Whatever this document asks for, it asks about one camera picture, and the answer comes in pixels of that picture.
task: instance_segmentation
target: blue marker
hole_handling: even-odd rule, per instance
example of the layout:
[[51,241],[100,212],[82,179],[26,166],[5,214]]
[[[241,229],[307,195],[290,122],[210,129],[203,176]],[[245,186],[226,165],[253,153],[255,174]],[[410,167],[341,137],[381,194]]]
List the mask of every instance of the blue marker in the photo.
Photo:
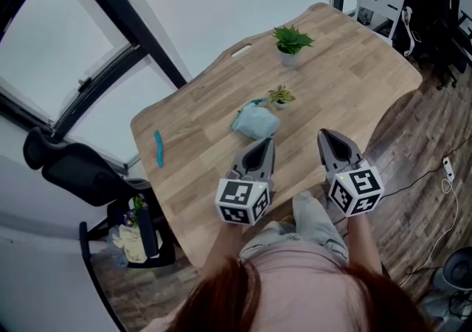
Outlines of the blue marker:
[[163,145],[161,134],[158,131],[154,131],[154,137],[156,138],[157,144],[157,165],[159,166],[159,168],[162,168],[164,167],[164,161],[162,160]]

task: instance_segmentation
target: red hair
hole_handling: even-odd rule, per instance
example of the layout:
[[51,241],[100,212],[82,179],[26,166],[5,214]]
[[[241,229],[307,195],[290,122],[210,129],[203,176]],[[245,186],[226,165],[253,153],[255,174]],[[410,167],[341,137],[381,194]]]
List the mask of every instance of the red hair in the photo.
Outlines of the red hair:
[[[432,331],[410,297],[389,278],[360,266],[339,270],[359,288],[368,332]],[[166,332],[249,332],[260,295],[256,268],[228,258],[218,272],[197,285]],[[353,329],[361,331],[359,319],[353,320]]]

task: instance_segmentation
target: potted plant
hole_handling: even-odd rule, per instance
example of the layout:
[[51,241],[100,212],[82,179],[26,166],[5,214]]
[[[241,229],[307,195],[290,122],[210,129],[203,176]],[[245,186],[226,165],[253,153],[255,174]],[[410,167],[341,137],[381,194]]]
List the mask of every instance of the potted plant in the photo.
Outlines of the potted plant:
[[289,89],[285,86],[278,86],[277,90],[268,92],[268,99],[271,104],[274,104],[279,109],[285,109],[288,103],[295,100]]
[[278,39],[276,45],[280,52],[282,63],[286,66],[295,66],[297,57],[305,46],[311,46],[313,40],[306,33],[300,33],[292,25],[290,28],[274,28],[274,37]]

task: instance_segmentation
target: green plant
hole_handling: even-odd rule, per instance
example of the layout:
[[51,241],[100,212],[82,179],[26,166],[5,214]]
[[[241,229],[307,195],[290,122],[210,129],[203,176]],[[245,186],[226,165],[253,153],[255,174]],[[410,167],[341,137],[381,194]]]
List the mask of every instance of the green plant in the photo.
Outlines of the green plant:
[[275,28],[274,37],[278,39],[277,48],[287,54],[296,54],[302,47],[311,46],[313,40],[306,33],[300,33],[292,25],[290,28]]
[[289,103],[295,100],[295,96],[285,86],[278,86],[276,91],[268,92],[268,99],[270,103]]

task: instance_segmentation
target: power strip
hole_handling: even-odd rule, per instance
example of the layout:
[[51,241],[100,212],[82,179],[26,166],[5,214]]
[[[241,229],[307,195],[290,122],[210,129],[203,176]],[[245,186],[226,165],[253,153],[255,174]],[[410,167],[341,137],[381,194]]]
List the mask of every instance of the power strip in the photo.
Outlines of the power strip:
[[456,178],[454,171],[452,170],[451,160],[445,157],[442,160],[442,166],[444,167],[445,175],[448,177],[448,183],[452,184],[452,181]]

